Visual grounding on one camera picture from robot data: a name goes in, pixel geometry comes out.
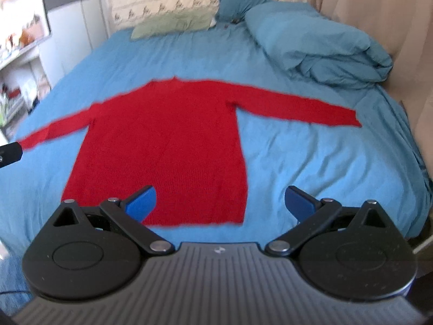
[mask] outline blue bed sheet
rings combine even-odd
[[[347,206],[376,199],[404,235],[419,233],[431,205],[427,172],[404,111],[380,86],[343,90],[289,77],[269,60],[245,23],[135,42],[130,35],[131,30],[115,33],[64,77],[22,124],[18,138],[94,101],[173,76],[323,99],[356,109],[363,127],[330,128],[237,111],[248,174],[243,225],[152,229],[177,245],[264,244],[296,224],[284,206],[284,191],[294,184]],[[112,116],[122,121],[122,113]],[[57,208],[85,134],[44,143],[0,171],[0,240],[12,253],[22,254]]]

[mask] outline gray ribbed plate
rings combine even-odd
[[[19,325],[129,324],[422,324],[404,298],[350,303],[306,283],[290,260],[254,243],[183,243],[151,258],[124,289],[100,300],[61,304],[35,298],[15,315]]]

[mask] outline curtain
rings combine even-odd
[[[433,177],[433,0],[308,0],[325,16],[367,32],[394,67],[383,84],[408,113]]]

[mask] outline silver bolt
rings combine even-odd
[[[273,240],[268,246],[270,250],[276,253],[284,253],[290,249],[290,244],[284,240]]]
[[[167,252],[171,249],[172,245],[170,242],[167,242],[166,240],[156,240],[152,243],[150,243],[150,249],[152,249],[154,252]]]

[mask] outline red sweater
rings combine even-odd
[[[361,126],[353,110],[315,99],[172,79],[96,103],[20,144],[28,150],[89,126],[62,199],[96,206],[152,184],[158,202],[146,225],[242,223],[247,183],[237,107],[280,119]]]

